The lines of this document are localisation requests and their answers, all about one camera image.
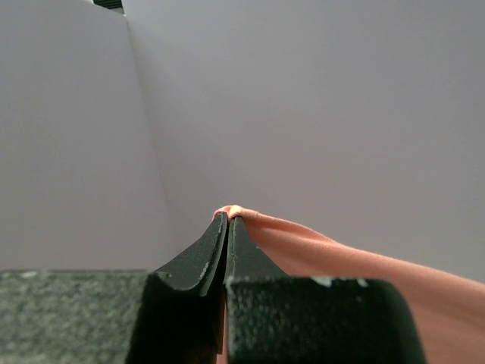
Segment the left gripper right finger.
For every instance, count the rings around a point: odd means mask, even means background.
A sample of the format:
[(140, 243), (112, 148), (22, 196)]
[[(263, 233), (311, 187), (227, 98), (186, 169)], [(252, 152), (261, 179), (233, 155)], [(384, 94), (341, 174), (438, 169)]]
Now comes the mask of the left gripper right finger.
[(407, 302), (388, 281), (283, 272), (230, 221), (227, 270), (230, 363), (423, 363)]

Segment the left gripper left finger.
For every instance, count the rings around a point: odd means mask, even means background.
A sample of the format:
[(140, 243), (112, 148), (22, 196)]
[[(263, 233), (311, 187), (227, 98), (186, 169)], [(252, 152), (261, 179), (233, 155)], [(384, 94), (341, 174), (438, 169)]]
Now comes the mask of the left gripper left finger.
[(214, 363), (223, 348), (227, 214), (150, 273), (130, 339), (127, 363)]

